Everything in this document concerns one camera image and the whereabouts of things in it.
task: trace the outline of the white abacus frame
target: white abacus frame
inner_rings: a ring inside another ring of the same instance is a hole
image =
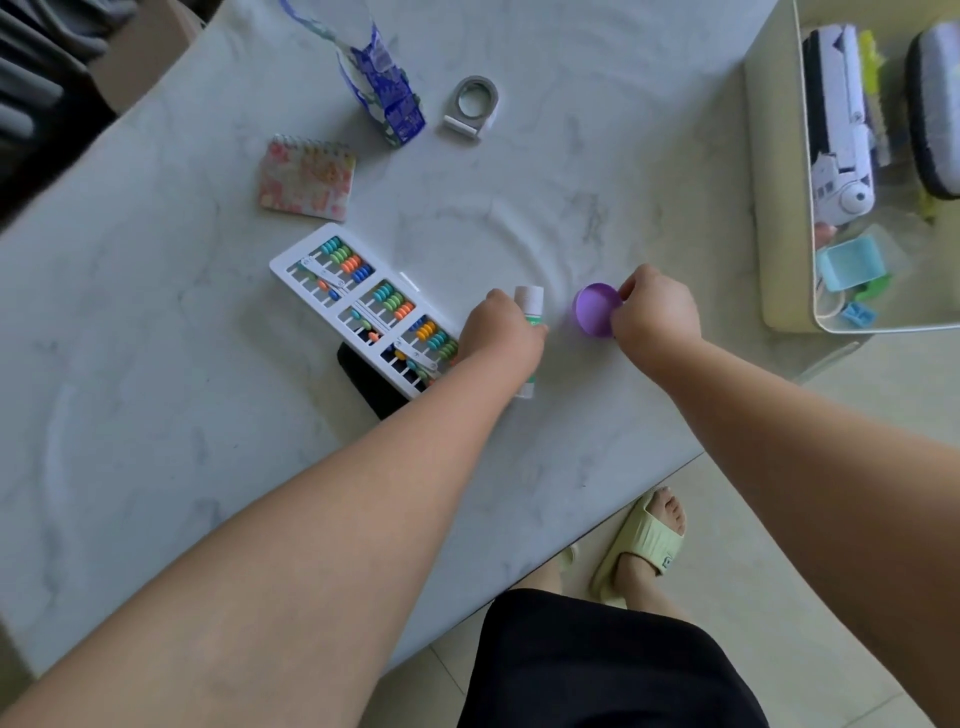
[[[327,261],[325,266],[321,264],[318,260],[322,257],[320,247],[334,237],[339,237],[365,263],[371,265],[373,271],[367,278],[357,283],[350,279],[348,274],[341,273],[339,265],[333,261]],[[322,274],[321,278],[332,286],[340,286],[336,288],[341,297],[340,300],[331,302],[329,294],[318,288],[316,283],[313,283],[303,272],[304,269],[314,276]],[[448,320],[427,302],[415,285],[405,276],[385,265],[376,254],[371,252],[366,243],[343,227],[328,223],[318,228],[295,246],[271,260],[270,270],[290,286],[307,305],[319,313],[355,352],[406,397],[412,399],[418,396],[421,394],[421,389],[418,389],[415,381],[408,378],[409,375],[406,372],[398,371],[383,357],[384,352],[391,346],[417,362],[431,375],[431,378],[440,376],[448,368],[449,365],[439,360],[436,354],[432,354],[422,344],[413,344],[404,340],[403,335],[410,331],[413,324],[423,316],[435,322],[454,341],[460,339],[460,328],[451,326]],[[406,316],[392,323],[370,309],[370,294],[384,281],[389,282],[407,301],[415,305]],[[363,314],[370,314],[365,315],[365,318],[371,322],[379,334],[378,341],[372,344],[364,341],[349,325],[355,320],[345,321],[341,318],[351,308],[357,308]]]

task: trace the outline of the glue stick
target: glue stick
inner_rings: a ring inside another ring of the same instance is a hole
[[[543,315],[543,289],[538,285],[519,285],[514,291],[514,302],[523,311],[532,325],[540,323],[540,316]],[[530,378],[520,387],[520,391],[515,394],[522,400],[531,400],[534,398],[534,383],[536,375],[530,375]]]

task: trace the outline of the purple cap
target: purple cap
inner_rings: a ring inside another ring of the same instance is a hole
[[[606,283],[591,283],[573,297],[573,318],[587,336],[613,337],[610,317],[623,305],[620,294]]]

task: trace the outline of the abacus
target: abacus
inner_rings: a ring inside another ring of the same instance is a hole
[[[303,238],[271,260],[270,270],[411,399],[456,358],[460,330],[339,225]]]

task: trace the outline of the spiral notebook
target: spiral notebook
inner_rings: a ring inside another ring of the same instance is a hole
[[[260,204],[343,222],[355,168],[346,144],[277,134],[260,162]]]

